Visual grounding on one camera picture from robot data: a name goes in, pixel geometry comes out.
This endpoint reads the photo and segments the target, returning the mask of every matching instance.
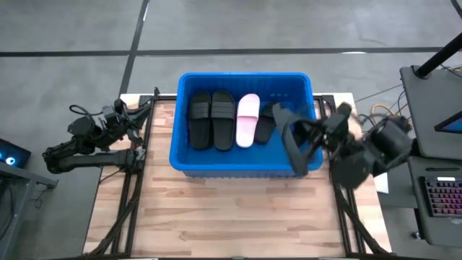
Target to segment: blue light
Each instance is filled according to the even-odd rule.
[[[15,162],[16,162],[16,159],[14,159],[13,157],[8,157],[6,159],[7,165],[13,165]]]

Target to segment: black metal frame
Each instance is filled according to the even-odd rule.
[[[329,110],[332,113],[336,112],[337,106],[335,104],[335,99],[333,95],[315,96],[314,100],[315,102],[318,102],[319,104],[319,113],[321,115],[321,118],[327,117],[326,105],[329,107]],[[346,254],[349,254],[352,252],[352,245],[349,239],[347,220],[345,218],[344,210],[339,206],[339,200],[341,199],[340,196],[343,196],[343,193],[341,192],[341,188],[338,184],[332,183],[332,186],[334,189],[334,196],[335,196],[336,207],[337,207],[337,215],[339,216],[340,231],[341,231],[341,237],[342,237],[343,244],[344,244],[344,250]],[[354,197],[353,190],[347,189],[346,197],[348,199],[349,206],[352,208],[353,213],[357,216],[358,210],[357,210],[356,199]],[[361,254],[365,254],[366,248],[364,245],[364,241],[361,235],[359,234],[358,229],[355,226],[353,226],[353,229],[354,229],[354,236],[357,242],[358,251]]]
[[[168,101],[168,100],[176,100],[176,95],[161,95],[157,88],[154,89],[154,97],[151,103],[151,113],[149,114],[149,117],[147,118],[146,127],[144,130],[143,148],[146,150],[146,153],[147,153],[147,149],[149,146],[149,136],[150,136],[150,131],[151,131],[152,119],[154,116],[155,103],[157,101]],[[325,118],[327,116],[326,109],[324,107],[325,104],[329,106],[331,112],[336,111],[336,104],[335,104],[333,95],[315,96],[314,100],[315,102],[319,103],[319,111],[320,111],[320,115],[322,118]],[[123,180],[123,188],[121,192],[121,199],[119,202],[117,220],[115,221],[114,226],[112,226],[112,228],[110,229],[108,235],[102,240],[101,244],[91,253],[88,253],[82,256],[61,259],[61,260],[122,259],[122,258],[129,259],[131,257],[131,250],[133,248],[134,232],[135,232],[135,227],[136,227],[136,217],[138,215],[138,206],[139,206],[139,199],[141,196],[141,187],[142,187],[142,182],[143,182],[143,177],[144,177],[145,164],[146,164],[146,156],[144,156],[144,158],[140,162],[141,170],[138,173],[127,172],[125,174],[125,178]],[[136,183],[135,183],[133,194],[131,198],[128,200],[128,190],[130,187],[131,177],[133,174],[136,174]],[[333,185],[333,188],[334,188],[334,194],[335,194],[335,199],[336,199],[337,212],[339,215],[339,224],[341,228],[341,235],[342,235],[342,240],[344,244],[344,250],[345,250],[345,254],[349,255],[352,253],[352,247],[351,247],[351,243],[349,239],[347,221],[344,215],[345,214],[344,210],[339,206],[339,200],[341,199],[340,196],[343,196],[343,194],[338,185]],[[350,207],[352,208],[353,213],[357,215],[357,207],[356,207],[356,201],[354,198],[353,191],[352,190],[346,191],[346,195],[347,195],[348,202],[349,202]],[[121,228],[122,228],[123,223],[126,221],[126,218],[128,217],[128,215],[130,215],[130,219],[128,222],[126,245],[125,245],[124,250],[121,252],[120,250]],[[358,229],[356,229],[355,226],[353,228],[354,228],[354,234],[357,240],[357,247],[359,249],[359,253],[365,254],[364,241],[361,238],[361,235],[359,234]],[[110,253],[105,254],[105,252],[108,250],[109,245],[111,244],[112,246],[110,249]]]
[[[144,130],[144,137],[143,137],[143,147],[146,149],[146,153],[148,153],[147,149],[149,146],[149,136],[150,136],[149,133],[151,132],[151,125],[152,125],[152,118],[154,116],[155,103],[157,101],[168,101],[168,100],[176,100],[176,96],[161,95],[160,91],[157,88],[154,89],[154,97],[151,103],[151,113],[149,114],[146,120],[146,127]],[[128,190],[130,187],[132,174],[131,173],[125,174],[125,178],[123,180],[123,187],[122,187],[122,193],[121,193],[121,200],[120,200],[119,208],[118,208],[117,219],[119,220],[124,215],[124,212],[126,211],[126,209],[129,206],[131,206],[131,204],[133,204],[132,209],[129,212],[130,220],[128,223],[126,245],[123,250],[123,254],[127,254],[128,256],[131,255],[131,249],[133,247],[133,239],[134,239],[134,233],[135,233],[135,227],[136,227],[136,217],[138,215],[139,198],[141,196],[141,187],[143,183],[145,164],[146,164],[146,156],[144,156],[144,159],[140,162],[141,171],[137,174],[135,188],[134,188],[133,194],[130,200],[128,201],[128,203],[127,203]],[[112,247],[110,249],[110,254],[121,254],[121,252],[119,252],[120,239],[121,239],[121,230],[118,230],[114,236]]]
[[[149,117],[147,119],[147,125],[145,128],[144,132],[144,148],[147,150],[148,145],[149,145],[149,135],[150,135],[150,130],[151,130],[151,125],[152,125],[152,119],[154,116],[154,106],[157,101],[173,101],[176,100],[176,94],[166,94],[166,95],[161,95],[159,90],[155,88],[154,90],[154,97],[152,98],[152,104],[151,104],[151,109],[152,112],[149,114]],[[315,102],[319,103],[319,111],[320,115],[322,118],[325,118],[327,116],[326,108],[325,105],[327,105],[330,108],[331,112],[336,111],[336,104],[334,100],[333,95],[321,95],[321,96],[315,96],[314,97]],[[70,258],[64,258],[64,259],[55,259],[55,260],[110,260],[110,259],[132,259],[131,258],[131,249],[133,247],[133,240],[134,240],[134,231],[136,227],[136,216],[138,212],[138,205],[139,205],[139,198],[141,196],[141,186],[142,186],[142,181],[143,181],[143,176],[144,176],[144,166],[146,163],[146,156],[144,156],[143,160],[140,162],[141,169],[138,172],[138,176],[136,177],[136,184],[135,184],[135,189],[133,192],[132,197],[127,203],[128,199],[128,188],[130,186],[130,181],[131,181],[131,174],[128,173],[126,174],[124,183],[123,183],[123,190],[121,193],[121,200],[119,204],[119,212],[118,212],[118,219],[116,220],[114,226],[112,226],[111,230],[109,231],[108,235],[106,238],[102,240],[101,244],[105,244],[104,247],[100,248],[99,251],[96,253],[92,252],[89,254],[84,254],[81,256],[75,256],[75,257],[70,257]],[[417,258],[412,258],[412,257],[402,257],[402,256],[396,256],[393,254],[389,254],[388,252],[385,252],[383,249],[377,250],[374,248],[377,248],[378,244],[374,244],[375,241],[372,242],[372,245],[370,245],[370,241],[373,240],[373,238],[370,236],[370,234],[367,232],[365,229],[364,225],[361,225],[361,222],[358,218],[358,211],[357,211],[357,205],[356,205],[356,200],[354,197],[353,190],[346,190],[346,197],[345,199],[343,192],[338,184],[333,184],[333,190],[334,190],[334,196],[336,200],[336,208],[339,216],[339,224],[340,224],[340,231],[341,231],[341,236],[342,236],[342,242],[344,244],[344,251],[345,251],[345,259],[360,259],[360,260],[394,260],[394,259],[399,259],[399,260],[430,260],[430,259],[417,259]],[[119,246],[120,246],[120,235],[121,235],[121,228],[122,224],[126,221],[126,218],[128,215],[131,214],[129,224],[128,224],[128,234],[127,234],[127,240],[126,240],[126,246],[123,250],[123,252],[119,251]],[[354,228],[354,234],[357,240],[357,248],[358,251],[357,253],[352,252],[352,247],[351,247],[351,241],[349,237],[349,232],[348,232],[348,226],[347,226],[347,221],[345,218],[345,214],[349,216],[349,218],[352,220],[352,227]],[[366,253],[365,251],[365,241],[367,242],[371,247],[372,252],[374,254],[369,254]],[[108,250],[108,247],[110,244],[113,244],[112,248],[110,249],[110,253],[106,254],[106,251]],[[194,259],[194,260],[244,260],[244,259],[258,259],[258,260],[279,260],[283,258],[245,258],[245,257],[237,257],[237,258],[155,258],[157,260],[189,260],[189,259]],[[284,258],[284,259],[289,259],[289,260],[314,260],[314,259],[323,259],[318,258],[318,257],[299,257],[299,258]]]

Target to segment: blue plastic bin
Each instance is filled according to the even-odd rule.
[[[315,118],[310,79],[303,73],[287,72],[194,72],[184,74],[178,83],[175,120],[173,124],[170,164],[189,177],[199,178],[293,178],[289,158],[282,145],[281,134],[273,131],[266,145],[253,144],[243,149],[234,144],[228,152],[214,147],[196,151],[189,144],[187,110],[192,96],[208,91],[228,91],[236,108],[241,97],[255,93],[261,107],[275,100],[292,111],[304,111]],[[319,149],[308,166],[317,170],[323,162]]]

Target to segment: black slide sandal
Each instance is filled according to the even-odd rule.
[[[210,137],[210,95],[199,92],[191,98],[188,108],[189,141],[196,150],[212,146]]]
[[[273,117],[273,105],[275,102],[266,104],[260,111],[255,136],[253,141],[257,144],[267,144],[271,138],[273,130],[276,128],[276,123]]]
[[[234,143],[236,107],[231,94],[217,90],[212,98],[211,116],[214,127],[214,145],[220,151],[228,151]]]

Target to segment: black pole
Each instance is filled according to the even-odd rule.
[[[457,35],[452,41],[438,51],[432,58],[420,66],[415,74],[419,78],[425,78],[433,69],[436,69],[439,65],[449,59],[454,53],[458,52],[462,48],[462,33]]]

